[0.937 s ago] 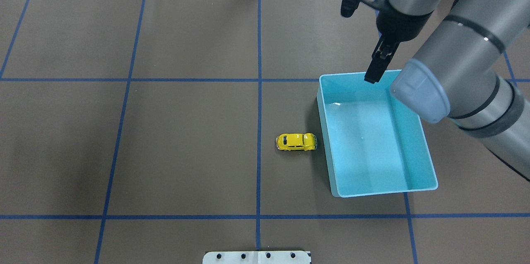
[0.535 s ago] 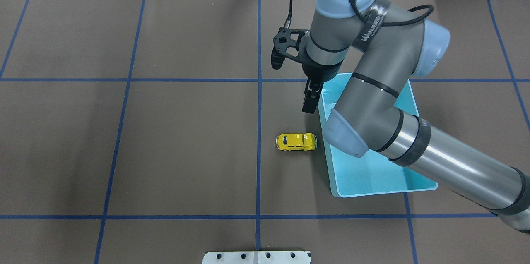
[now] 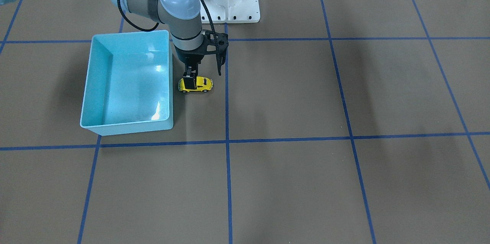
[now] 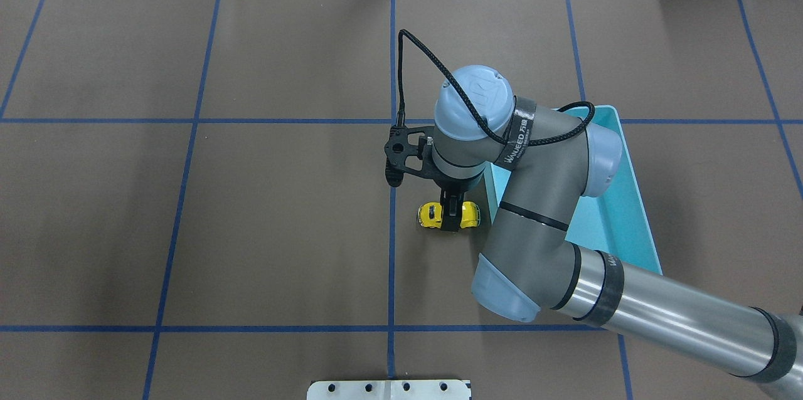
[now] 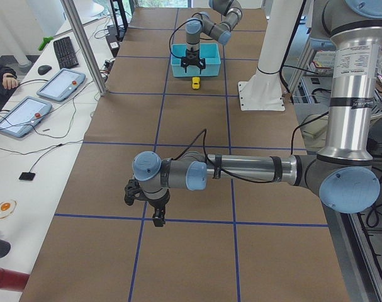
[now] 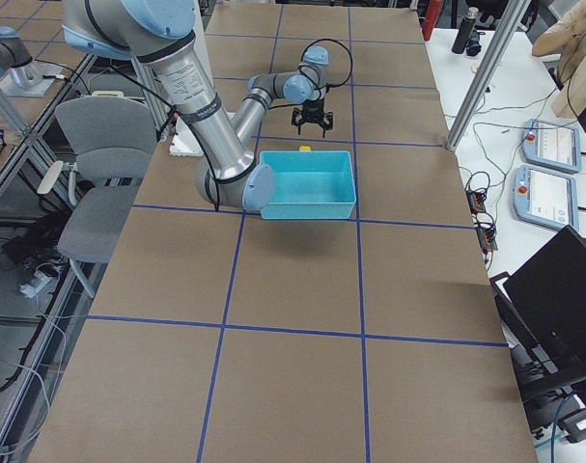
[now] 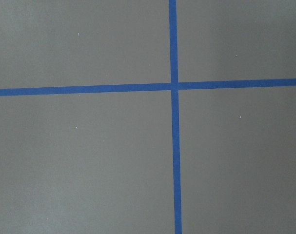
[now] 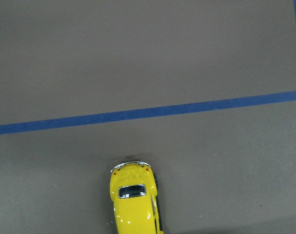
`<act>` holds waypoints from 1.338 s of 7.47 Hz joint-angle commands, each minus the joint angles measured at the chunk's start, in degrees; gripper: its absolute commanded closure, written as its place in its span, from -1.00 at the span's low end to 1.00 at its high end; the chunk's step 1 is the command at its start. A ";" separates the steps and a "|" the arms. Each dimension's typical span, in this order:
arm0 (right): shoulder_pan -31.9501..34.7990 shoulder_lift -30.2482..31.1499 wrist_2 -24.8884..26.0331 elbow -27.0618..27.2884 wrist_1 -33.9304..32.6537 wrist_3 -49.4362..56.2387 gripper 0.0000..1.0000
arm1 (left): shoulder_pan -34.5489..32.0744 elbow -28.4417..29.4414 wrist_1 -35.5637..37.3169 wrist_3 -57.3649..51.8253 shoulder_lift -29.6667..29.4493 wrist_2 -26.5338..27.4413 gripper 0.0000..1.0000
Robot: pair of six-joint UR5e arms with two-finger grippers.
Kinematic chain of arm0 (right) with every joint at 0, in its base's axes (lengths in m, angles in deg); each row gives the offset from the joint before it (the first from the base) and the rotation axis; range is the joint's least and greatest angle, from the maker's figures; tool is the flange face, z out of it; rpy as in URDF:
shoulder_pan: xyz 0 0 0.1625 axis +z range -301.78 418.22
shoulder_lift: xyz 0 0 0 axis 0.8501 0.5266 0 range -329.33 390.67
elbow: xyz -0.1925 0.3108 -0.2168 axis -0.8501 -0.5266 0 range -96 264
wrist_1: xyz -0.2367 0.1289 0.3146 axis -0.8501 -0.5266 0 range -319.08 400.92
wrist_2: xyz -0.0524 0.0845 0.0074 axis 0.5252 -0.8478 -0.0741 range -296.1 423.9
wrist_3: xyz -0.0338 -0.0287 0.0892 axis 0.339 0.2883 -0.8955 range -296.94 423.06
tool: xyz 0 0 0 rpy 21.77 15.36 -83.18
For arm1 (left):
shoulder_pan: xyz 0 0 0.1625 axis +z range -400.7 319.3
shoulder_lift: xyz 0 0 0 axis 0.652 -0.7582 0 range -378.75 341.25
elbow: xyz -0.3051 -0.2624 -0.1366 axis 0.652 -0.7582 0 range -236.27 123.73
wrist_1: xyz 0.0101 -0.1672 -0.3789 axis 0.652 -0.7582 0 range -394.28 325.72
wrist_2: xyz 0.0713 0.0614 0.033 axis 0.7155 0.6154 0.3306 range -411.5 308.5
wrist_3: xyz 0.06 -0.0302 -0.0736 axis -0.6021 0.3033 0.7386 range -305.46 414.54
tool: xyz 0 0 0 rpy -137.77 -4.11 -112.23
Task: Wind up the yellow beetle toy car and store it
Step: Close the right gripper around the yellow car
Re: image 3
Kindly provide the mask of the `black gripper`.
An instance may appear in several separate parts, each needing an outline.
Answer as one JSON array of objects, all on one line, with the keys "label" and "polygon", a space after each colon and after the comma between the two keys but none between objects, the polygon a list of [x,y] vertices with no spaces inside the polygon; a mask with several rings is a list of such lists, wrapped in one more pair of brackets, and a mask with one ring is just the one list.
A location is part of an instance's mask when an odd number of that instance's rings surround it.
[{"label": "black gripper", "polygon": [[185,89],[198,88],[198,64],[201,64],[206,52],[207,45],[200,45],[191,50],[181,49],[177,46],[177,58],[186,65],[184,73]]}]

